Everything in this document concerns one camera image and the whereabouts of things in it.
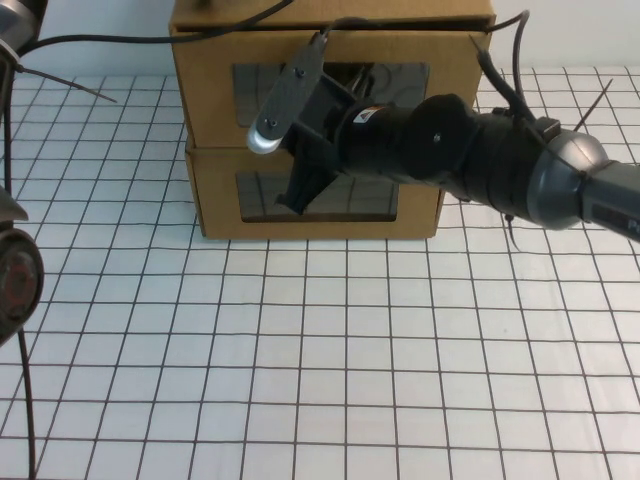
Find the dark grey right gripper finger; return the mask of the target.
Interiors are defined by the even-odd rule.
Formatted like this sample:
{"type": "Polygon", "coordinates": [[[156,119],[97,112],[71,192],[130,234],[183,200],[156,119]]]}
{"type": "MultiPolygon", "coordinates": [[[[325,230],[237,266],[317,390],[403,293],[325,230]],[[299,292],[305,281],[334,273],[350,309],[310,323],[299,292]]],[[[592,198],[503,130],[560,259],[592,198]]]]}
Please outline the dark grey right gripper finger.
{"type": "Polygon", "coordinates": [[[330,172],[313,165],[294,165],[287,189],[276,197],[276,203],[297,215],[303,215],[330,184],[330,172]]]}
{"type": "Polygon", "coordinates": [[[362,64],[350,81],[350,90],[356,99],[373,98],[383,89],[382,67],[376,63],[362,64]]]}

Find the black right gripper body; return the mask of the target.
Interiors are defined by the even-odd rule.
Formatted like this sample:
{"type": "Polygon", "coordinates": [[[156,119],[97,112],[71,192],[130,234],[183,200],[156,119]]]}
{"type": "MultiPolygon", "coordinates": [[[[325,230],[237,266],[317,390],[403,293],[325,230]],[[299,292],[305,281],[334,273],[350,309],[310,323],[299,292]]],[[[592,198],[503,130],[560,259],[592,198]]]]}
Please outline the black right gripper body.
{"type": "Polygon", "coordinates": [[[298,99],[291,125],[293,186],[328,186],[348,173],[339,135],[361,96],[353,80],[342,83],[328,74],[294,75],[298,99]]]}

